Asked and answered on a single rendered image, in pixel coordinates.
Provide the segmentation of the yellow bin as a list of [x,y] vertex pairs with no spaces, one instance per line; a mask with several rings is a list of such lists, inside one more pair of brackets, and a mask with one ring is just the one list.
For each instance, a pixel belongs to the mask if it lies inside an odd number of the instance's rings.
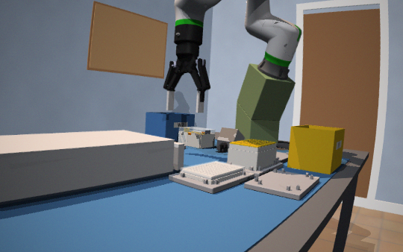
[[288,168],[331,174],[342,161],[345,128],[291,126]]

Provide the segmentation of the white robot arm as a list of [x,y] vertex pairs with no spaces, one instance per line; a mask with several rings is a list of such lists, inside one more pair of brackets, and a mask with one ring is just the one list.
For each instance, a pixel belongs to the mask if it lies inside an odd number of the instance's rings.
[[[205,12],[221,0],[175,0],[174,43],[200,46]],[[270,13],[269,0],[247,0],[245,28],[253,37],[267,42],[258,70],[271,78],[286,80],[302,30]]]

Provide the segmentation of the blue open-top bin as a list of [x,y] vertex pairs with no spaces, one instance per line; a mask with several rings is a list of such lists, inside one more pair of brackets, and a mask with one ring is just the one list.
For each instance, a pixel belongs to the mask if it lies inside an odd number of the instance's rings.
[[145,134],[178,141],[179,127],[194,127],[194,123],[195,114],[146,112]]

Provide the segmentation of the blue bench mat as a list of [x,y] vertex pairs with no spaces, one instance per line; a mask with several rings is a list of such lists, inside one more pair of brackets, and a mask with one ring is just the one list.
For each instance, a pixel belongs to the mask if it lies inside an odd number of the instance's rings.
[[319,191],[299,201],[245,189],[210,194],[170,174],[0,205],[0,252],[247,252]]

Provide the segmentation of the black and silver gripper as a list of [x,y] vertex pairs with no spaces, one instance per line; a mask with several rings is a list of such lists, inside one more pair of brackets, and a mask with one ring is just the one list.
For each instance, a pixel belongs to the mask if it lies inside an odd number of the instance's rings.
[[[174,110],[175,88],[181,76],[189,72],[197,87],[196,113],[203,113],[204,92],[210,89],[205,67],[206,60],[197,58],[199,56],[199,46],[191,43],[177,44],[176,56],[178,56],[177,61],[169,62],[169,71],[163,85],[163,88],[167,90],[166,110]],[[199,70],[196,68],[196,64]]]

